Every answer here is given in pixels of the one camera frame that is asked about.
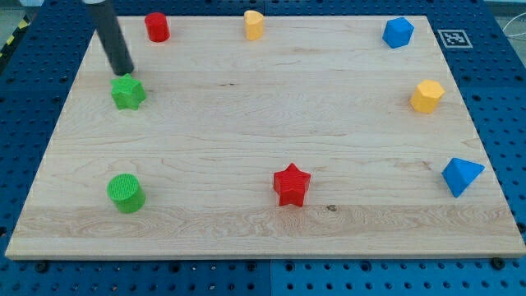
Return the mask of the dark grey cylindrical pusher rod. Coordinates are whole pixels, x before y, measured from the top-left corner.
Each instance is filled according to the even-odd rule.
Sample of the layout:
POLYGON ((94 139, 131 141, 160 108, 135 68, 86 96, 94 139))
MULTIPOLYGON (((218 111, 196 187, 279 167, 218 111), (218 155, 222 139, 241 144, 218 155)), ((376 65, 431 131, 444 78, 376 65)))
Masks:
POLYGON ((113 73, 130 74, 134 64, 118 23, 112 0, 84 0, 113 73))

